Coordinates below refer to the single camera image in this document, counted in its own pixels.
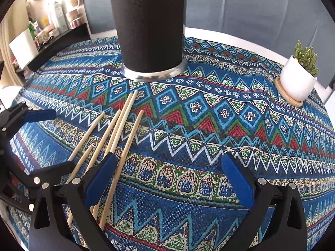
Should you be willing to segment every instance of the curtain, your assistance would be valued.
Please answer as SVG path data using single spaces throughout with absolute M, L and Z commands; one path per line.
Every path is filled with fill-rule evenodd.
M 5 15 L 2 22 L 0 23 L 0 60 L 5 62 L 3 69 L 3 76 L 7 76 L 11 79 L 12 85 L 22 86 L 23 83 L 17 76 L 14 66 L 11 61 L 11 51 L 9 48 L 9 35 L 8 35 L 8 14 Z

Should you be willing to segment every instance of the tablecloth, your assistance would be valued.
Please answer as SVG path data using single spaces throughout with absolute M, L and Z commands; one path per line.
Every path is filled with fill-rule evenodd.
M 138 90 L 118 157 L 136 114 L 144 110 L 145 115 L 104 230 L 118 250 L 220 250 L 247 213 L 222 172 L 224 152 L 231 152 L 256 177 L 279 185 L 296 183 L 310 250 L 335 214 L 335 136 L 319 96 L 313 90 L 301 107 L 291 106 L 274 85 L 282 65 L 241 48 L 186 38 L 185 56 L 188 66 L 179 76 L 144 83 L 120 73 L 117 37 L 64 49 L 16 98 L 34 109 L 53 108 L 58 117 L 26 124 L 11 141 L 13 151 L 27 172 L 66 161 L 105 111 L 77 162 L 90 144 L 98 143 L 128 94 Z M 9 212 L 26 243 L 29 217 L 13 208 Z M 269 209 L 253 245 L 262 240 L 272 212 Z M 75 222 L 71 230 L 83 243 Z

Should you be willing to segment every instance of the beige curtain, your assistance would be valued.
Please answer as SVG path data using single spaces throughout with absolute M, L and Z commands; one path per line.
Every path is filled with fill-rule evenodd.
M 17 76 L 12 65 L 11 50 L 9 48 L 9 34 L 8 34 L 8 14 L 0 23 L 0 60 L 5 62 L 3 69 L 0 87 L 7 87 L 10 85 L 22 86 L 23 83 Z

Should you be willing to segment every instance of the wooden saucer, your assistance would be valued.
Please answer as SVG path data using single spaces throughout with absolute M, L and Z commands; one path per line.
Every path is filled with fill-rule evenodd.
M 281 94 L 281 96 L 287 101 L 289 102 L 291 105 L 295 106 L 295 107 L 301 107 L 303 105 L 303 101 L 297 101 L 294 100 L 291 96 L 289 96 L 287 94 L 287 92 L 283 89 L 281 83 L 280 83 L 280 79 L 279 76 L 276 77 L 276 79 L 274 80 L 274 84 L 276 85 L 277 90 L 279 91 L 279 93 Z

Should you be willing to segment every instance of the silver metal base ring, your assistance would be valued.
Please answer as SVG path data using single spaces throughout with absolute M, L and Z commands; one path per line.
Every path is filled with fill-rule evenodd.
M 141 72 L 130 70 L 124 64 L 122 64 L 121 73 L 124 75 L 124 77 L 134 80 L 134 81 L 155 82 L 155 81 L 161 81 L 161 80 L 175 77 L 181 74 L 183 71 L 185 71 L 186 67 L 187 67 L 187 60 L 185 56 L 183 55 L 182 62 L 178 66 L 173 67 L 168 70 L 164 70 L 161 72 L 155 72 L 155 73 L 141 73 Z

